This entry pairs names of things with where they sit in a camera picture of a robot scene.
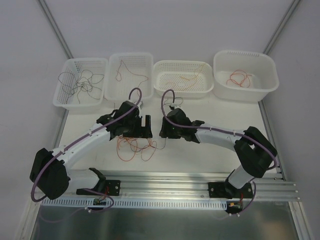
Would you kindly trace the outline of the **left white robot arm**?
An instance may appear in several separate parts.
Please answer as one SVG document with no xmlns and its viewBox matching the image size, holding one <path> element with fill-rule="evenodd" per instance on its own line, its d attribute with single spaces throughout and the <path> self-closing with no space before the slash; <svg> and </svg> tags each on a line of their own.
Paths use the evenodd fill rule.
<svg viewBox="0 0 320 240">
<path fill-rule="evenodd" d="M 50 200 L 66 192 L 101 196 L 109 193 L 111 184 L 99 170 L 76 170 L 73 166 L 88 152 L 116 137 L 151 139 L 151 116 L 142 116 L 140 104 L 127 100 L 110 114 L 100 116 L 85 135 L 72 143 L 52 150 L 40 149 L 29 176 L 33 183 L 31 199 L 38 202 L 36 188 Z"/>
</svg>

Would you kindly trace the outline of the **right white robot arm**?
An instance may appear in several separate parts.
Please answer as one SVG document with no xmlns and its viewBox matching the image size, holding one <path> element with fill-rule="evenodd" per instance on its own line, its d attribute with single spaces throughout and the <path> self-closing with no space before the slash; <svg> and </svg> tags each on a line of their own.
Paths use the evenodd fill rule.
<svg viewBox="0 0 320 240">
<path fill-rule="evenodd" d="M 212 144 L 234 151 L 240 166 L 233 170 L 224 182 L 213 188 L 222 198 L 238 196 L 245 184 L 262 178 L 266 171 L 276 167 L 276 148 L 256 128 L 237 132 L 206 124 L 204 121 L 191 121 L 180 108 L 171 108 L 163 115 L 159 133 L 161 138 L 181 139 L 197 144 Z"/>
</svg>

